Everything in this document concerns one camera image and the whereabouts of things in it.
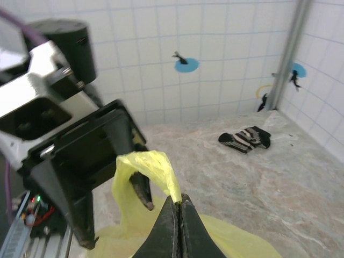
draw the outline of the screw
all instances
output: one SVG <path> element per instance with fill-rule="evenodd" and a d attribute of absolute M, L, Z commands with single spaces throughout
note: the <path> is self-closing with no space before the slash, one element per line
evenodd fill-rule
<path fill-rule="evenodd" d="M 82 88 L 84 88 L 85 84 L 83 81 L 79 81 L 76 86 L 78 87 L 79 90 L 81 90 Z"/>
<path fill-rule="evenodd" d="M 42 117 L 43 119 L 48 119 L 48 118 L 54 117 L 54 115 L 55 115 L 55 111 L 54 111 L 54 110 L 52 110 L 52 109 L 47 109 L 47 110 L 45 110 L 45 111 L 42 112 L 41 117 Z"/>
<path fill-rule="evenodd" d="M 63 74 L 70 76 L 73 74 L 73 71 L 71 70 L 70 67 L 66 68 L 65 70 L 63 70 Z"/>
<path fill-rule="evenodd" d="M 50 145 L 48 148 L 42 150 L 39 156 L 43 159 L 51 159 L 54 157 L 54 149 L 55 145 Z"/>
<path fill-rule="evenodd" d="M 45 227 L 43 228 L 43 232 L 44 232 L 46 235 L 49 235 L 49 233 L 50 233 L 50 228 L 47 227 L 47 226 L 45 226 Z"/>
<path fill-rule="evenodd" d="M 27 122 L 27 123 L 22 123 L 18 126 L 18 129 L 21 131 L 27 131 L 31 128 L 31 123 Z"/>

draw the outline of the black and white sock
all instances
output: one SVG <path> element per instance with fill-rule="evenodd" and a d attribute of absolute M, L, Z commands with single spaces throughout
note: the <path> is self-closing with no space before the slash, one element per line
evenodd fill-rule
<path fill-rule="evenodd" d="M 270 147 L 271 134 L 257 126 L 248 127 L 236 134 L 223 133 L 219 142 L 230 148 L 247 154 L 256 147 L 267 149 Z"/>
<path fill-rule="evenodd" d="M 219 142 L 240 151 L 242 154 L 247 154 L 255 148 L 242 132 L 236 134 L 223 133 L 219 137 Z"/>
<path fill-rule="evenodd" d="M 270 147 L 271 134 L 257 126 L 248 127 L 244 130 L 251 137 L 251 144 L 255 147 L 267 149 Z"/>

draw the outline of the white wall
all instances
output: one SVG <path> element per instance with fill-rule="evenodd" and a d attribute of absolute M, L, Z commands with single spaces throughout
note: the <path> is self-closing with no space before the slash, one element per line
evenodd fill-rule
<path fill-rule="evenodd" d="M 256 111 L 256 90 L 272 84 L 296 1 L 3 0 L 25 21 L 77 18 L 90 23 L 106 102 L 123 98 L 138 122 L 177 123 Z M 0 45 L 22 51 L 0 26 Z M 174 51 L 195 58 L 174 69 Z M 264 88 L 260 94 L 268 92 Z"/>
<path fill-rule="evenodd" d="M 287 85 L 281 110 L 344 162 L 344 2 L 316 1 L 296 62 L 307 76 Z"/>

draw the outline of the yellow ring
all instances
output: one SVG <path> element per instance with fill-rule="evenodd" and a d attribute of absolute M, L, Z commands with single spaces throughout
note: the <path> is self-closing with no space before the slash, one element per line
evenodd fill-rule
<path fill-rule="evenodd" d="M 257 98 L 261 98 L 261 97 L 259 96 L 259 91 L 260 91 L 261 89 L 268 88 L 268 87 L 272 87 L 272 85 L 263 85 L 263 86 L 260 86 L 260 87 L 257 89 L 257 91 L 256 91 L 256 97 L 257 97 Z"/>

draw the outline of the yellow plastic bag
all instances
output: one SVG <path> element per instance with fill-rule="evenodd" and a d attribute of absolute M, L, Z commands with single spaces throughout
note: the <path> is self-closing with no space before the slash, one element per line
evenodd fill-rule
<path fill-rule="evenodd" d="M 174 202 L 182 200 L 177 178 L 165 153 L 133 152 L 118 156 L 112 194 L 120 208 L 121 221 L 119 225 L 97 232 L 99 240 L 96 248 L 88 251 L 88 258 L 132 257 L 151 232 L 164 200 L 153 196 L 153 211 L 142 205 L 129 182 L 136 171 L 149 177 L 166 195 L 171 195 Z M 226 257 L 282 258 L 271 244 L 259 236 L 210 216 L 200 215 L 200 218 Z"/>

